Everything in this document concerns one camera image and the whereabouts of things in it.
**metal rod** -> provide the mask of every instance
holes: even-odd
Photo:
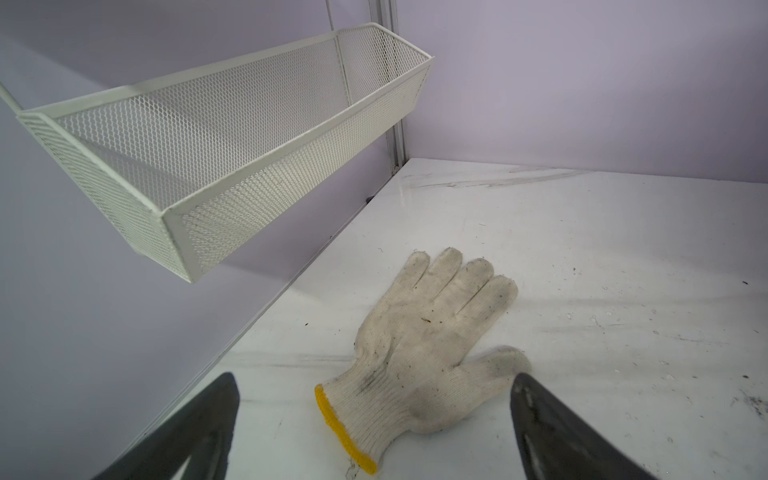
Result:
[[[326,9],[328,10],[328,22],[331,24],[331,30],[336,30],[333,27],[333,15],[331,15],[331,0],[326,0]]]
[[[11,92],[8,91],[5,86],[0,83],[0,97],[5,101],[5,103],[8,104],[8,106],[13,110],[13,113],[17,114],[18,112],[24,110],[20,104],[16,101],[15,98],[13,98],[13,95],[11,95]]]

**glove finger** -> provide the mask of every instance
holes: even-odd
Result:
[[[450,326],[465,341],[465,354],[509,308],[517,295],[518,286],[515,282],[506,276],[497,275],[459,310]]]
[[[530,370],[525,354],[511,346],[499,346],[492,353],[455,367],[419,392],[421,405],[429,406],[429,410],[415,411],[412,430],[433,433],[448,428],[486,400],[509,390],[518,373]]]
[[[450,313],[457,313],[493,277],[493,266],[476,258],[458,270],[456,276],[435,298],[435,303]]]
[[[415,291],[429,300],[435,298],[440,290],[451,281],[462,265],[462,253],[455,248],[446,248],[435,258],[422,278],[414,287]]]
[[[426,252],[414,252],[408,257],[406,264],[398,273],[392,286],[385,296],[393,296],[410,291],[422,278],[429,266],[429,255]]]

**basket handle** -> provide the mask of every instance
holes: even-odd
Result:
[[[22,106],[18,104],[16,99],[13,98],[13,95],[11,95],[11,92],[5,88],[5,85],[3,85],[2,82],[0,82],[0,97],[2,97],[5,103],[7,103],[11,110],[13,110],[13,113],[17,114],[23,110]]]

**basket rim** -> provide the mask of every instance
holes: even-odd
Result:
[[[123,85],[120,87],[110,88],[108,90],[98,91],[92,94],[83,95],[81,97],[71,98],[69,100],[58,101],[52,104],[42,105],[41,107],[29,108],[22,110],[19,114],[24,113],[42,113],[48,115],[52,119],[64,117],[66,115],[78,113],[90,108],[100,107],[102,105],[114,103],[116,101],[125,100],[127,98],[136,97],[141,94],[150,93],[152,91],[159,90],[161,88],[170,87],[174,84],[179,84],[185,81],[194,80],[196,78],[204,77],[206,75],[214,74],[220,71],[228,70],[230,68],[239,67],[254,61],[263,60],[264,58],[280,55],[288,51],[297,50],[299,48],[308,47],[310,45],[318,44],[323,41],[331,40],[338,37],[339,33],[344,31],[357,30],[361,28],[378,28],[384,31],[387,35],[398,39],[411,48],[414,48],[418,53],[424,55],[427,60],[432,56],[421,48],[416,47],[411,42],[405,40],[399,35],[387,30],[381,25],[373,22],[364,23],[355,27],[340,28],[338,30],[332,30],[327,33],[315,35],[314,37],[303,38],[301,40],[292,41],[283,45],[277,45],[276,47],[268,48],[266,50],[260,50],[253,53],[240,55],[238,57],[229,58],[227,60],[216,61],[200,67],[188,68],[187,70],[178,71],[172,74],[163,75],[160,77],[152,78],[150,80],[140,81],[138,83]]]

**wire mesh basket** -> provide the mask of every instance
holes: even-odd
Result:
[[[18,119],[134,250],[194,282],[405,117],[431,63],[370,23]]]

